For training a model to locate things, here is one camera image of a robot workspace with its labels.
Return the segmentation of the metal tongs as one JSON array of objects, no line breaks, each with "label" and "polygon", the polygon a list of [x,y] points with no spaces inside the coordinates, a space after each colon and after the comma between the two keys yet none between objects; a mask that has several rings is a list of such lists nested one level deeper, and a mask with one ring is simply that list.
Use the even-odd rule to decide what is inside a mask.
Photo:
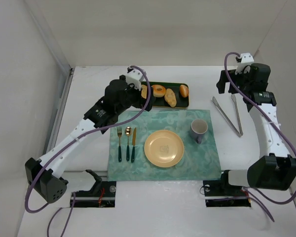
[{"label": "metal tongs", "polygon": [[224,119],[227,121],[227,123],[229,124],[229,126],[231,127],[231,129],[235,132],[235,134],[238,137],[242,137],[243,136],[243,129],[242,129],[241,119],[240,119],[240,115],[239,115],[239,110],[238,110],[236,96],[234,94],[232,94],[231,95],[231,99],[233,101],[235,112],[236,112],[236,118],[237,118],[238,128],[236,128],[236,126],[232,123],[232,121],[230,120],[230,118],[227,116],[227,114],[221,108],[221,106],[219,105],[219,103],[218,103],[217,99],[215,98],[215,96],[212,97],[212,102],[215,105],[215,107],[218,109],[218,111],[221,113],[221,115],[224,117]]}]

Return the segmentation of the round bun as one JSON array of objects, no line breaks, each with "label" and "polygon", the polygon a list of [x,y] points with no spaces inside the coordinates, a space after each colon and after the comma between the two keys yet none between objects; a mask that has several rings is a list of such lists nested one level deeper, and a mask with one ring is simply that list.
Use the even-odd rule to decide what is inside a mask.
[{"label": "round bun", "polygon": [[189,96],[189,88],[186,85],[181,84],[180,85],[180,94],[183,98],[187,98]]}]

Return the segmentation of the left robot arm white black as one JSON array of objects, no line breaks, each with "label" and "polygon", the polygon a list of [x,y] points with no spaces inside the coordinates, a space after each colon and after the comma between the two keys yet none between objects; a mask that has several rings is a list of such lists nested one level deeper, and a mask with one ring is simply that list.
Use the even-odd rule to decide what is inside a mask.
[{"label": "left robot arm white black", "polygon": [[121,126],[118,117],[130,107],[139,112],[125,122],[131,122],[144,111],[150,111],[155,100],[153,88],[147,85],[146,98],[142,97],[141,87],[137,80],[127,82],[124,79],[114,79],[105,89],[101,97],[83,116],[73,131],[52,150],[38,159],[30,158],[25,163],[28,189],[25,195],[25,206],[30,212],[29,198],[36,191],[47,204],[55,203],[66,191],[92,191],[98,183],[98,175],[92,170],[83,174],[90,175],[90,181],[73,181],[63,178],[66,167],[98,137],[108,129]]}]

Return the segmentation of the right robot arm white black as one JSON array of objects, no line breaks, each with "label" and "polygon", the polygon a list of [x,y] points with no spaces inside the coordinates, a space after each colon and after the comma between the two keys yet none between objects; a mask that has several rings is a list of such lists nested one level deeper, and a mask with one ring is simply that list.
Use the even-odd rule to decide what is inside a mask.
[{"label": "right robot arm white black", "polygon": [[270,73],[270,67],[261,63],[246,66],[240,74],[235,70],[221,71],[217,83],[220,94],[225,92],[225,85],[231,78],[234,84],[228,91],[235,94],[240,89],[257,104],[254,107],[244,100],[256,128],[260,158],[247,170],[229,171],[228,178],[231,185],[285,191],[296,177],[296,158],[290,155],[276,131],[279,127],[276,99],[266,90]]}]

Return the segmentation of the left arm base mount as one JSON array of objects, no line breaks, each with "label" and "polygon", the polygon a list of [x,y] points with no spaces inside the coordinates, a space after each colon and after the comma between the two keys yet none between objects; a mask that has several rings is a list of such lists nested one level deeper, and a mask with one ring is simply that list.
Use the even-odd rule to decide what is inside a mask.
[{"label": "left arm base mount", "polygon": [[100,176],[93,170],[75,172],[70,205],[78,208],[114,208],[116,182],[108,181],[106,176]]}]

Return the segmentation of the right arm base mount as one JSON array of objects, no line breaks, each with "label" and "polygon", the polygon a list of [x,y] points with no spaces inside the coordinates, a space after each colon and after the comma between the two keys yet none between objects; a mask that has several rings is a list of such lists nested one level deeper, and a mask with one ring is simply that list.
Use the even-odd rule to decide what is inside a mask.
[{"label": "right arm base mount", "polygon": [[220,179],[203,181],[206,207],[251,207],[248,193],[241,186],[229,184],[228,175],[229,170],[225,170]]}]

